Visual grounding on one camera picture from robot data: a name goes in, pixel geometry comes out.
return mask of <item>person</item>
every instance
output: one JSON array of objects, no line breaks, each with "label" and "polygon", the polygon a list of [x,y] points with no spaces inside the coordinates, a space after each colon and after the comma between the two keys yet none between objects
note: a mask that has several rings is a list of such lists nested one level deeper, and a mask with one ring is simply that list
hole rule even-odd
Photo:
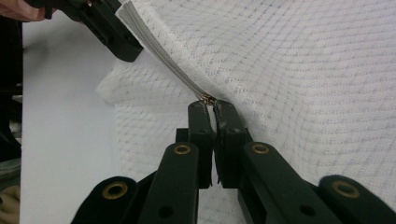
[{"label": "person", "polygon": [[17,21],[43,21],[44,8],[34,8],[24,0],[0,0],[0,16]]}]

